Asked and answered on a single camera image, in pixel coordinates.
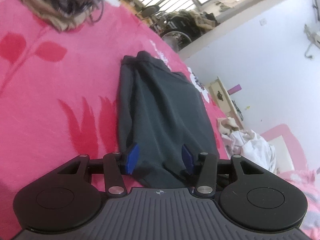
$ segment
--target wall switch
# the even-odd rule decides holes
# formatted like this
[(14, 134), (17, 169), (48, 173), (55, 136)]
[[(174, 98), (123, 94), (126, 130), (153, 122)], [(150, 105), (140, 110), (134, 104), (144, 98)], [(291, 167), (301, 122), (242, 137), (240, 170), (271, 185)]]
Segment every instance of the wall switch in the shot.
[(259, 22), (261, 26), (264, 26), (268, 23), (266, 18), (261, 19)]

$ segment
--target drawer handle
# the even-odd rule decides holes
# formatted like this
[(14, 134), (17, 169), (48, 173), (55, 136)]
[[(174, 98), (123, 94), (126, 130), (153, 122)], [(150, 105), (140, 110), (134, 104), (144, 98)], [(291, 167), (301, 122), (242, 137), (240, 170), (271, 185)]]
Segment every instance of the drawer handle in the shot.
[(218, 91), (217, 97), (219, 100), (223, 101), (223, 97), (222, 97), (222, 94), (220, 93), (220, 91)]

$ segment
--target crosshair logo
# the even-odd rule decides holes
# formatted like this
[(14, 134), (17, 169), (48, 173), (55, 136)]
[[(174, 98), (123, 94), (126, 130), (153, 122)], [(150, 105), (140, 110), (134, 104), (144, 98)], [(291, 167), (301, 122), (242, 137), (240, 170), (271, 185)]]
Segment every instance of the crosshair logo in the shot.
[(165, 193), (163, 190), (157, 190), (157, 191), (155, 191), (155, 193), (157, 193), (158, 195), (162, 195), (163, 193)]

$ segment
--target gray ribbed plate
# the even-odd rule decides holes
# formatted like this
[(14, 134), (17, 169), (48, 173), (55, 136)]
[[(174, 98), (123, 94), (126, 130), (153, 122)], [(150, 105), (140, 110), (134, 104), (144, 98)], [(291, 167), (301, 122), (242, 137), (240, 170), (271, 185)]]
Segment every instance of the gray ribbed plate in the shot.
[(40, 235), (24, 230), (14, 240), (307, 240), (300, 230), (261, 234), (227, 220), (209, 199), (183, 189), (134, 188), (110, 199), (90, 223), (72, 232)]

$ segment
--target bed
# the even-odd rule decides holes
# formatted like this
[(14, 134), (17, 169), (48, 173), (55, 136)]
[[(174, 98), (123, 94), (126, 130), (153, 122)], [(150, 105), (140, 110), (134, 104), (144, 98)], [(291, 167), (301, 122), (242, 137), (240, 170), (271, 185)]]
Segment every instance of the bed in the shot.
[[(84, 151), (101, 158), (118, 150), (120, 62), (141, 50), (194, 81), (179, 56), (122, 6), (106, 4), (94, 26), (58, 33), (19, 0), (0, 0), (0, 237), (20, 230), (12, 200), (22, 187)], [(203, 99), (226, 159), (216, 125), (225, 115)], [(128, 189), (139, 186), (124, 180)], [(93, 184), (100, 189), (102, 178)]]

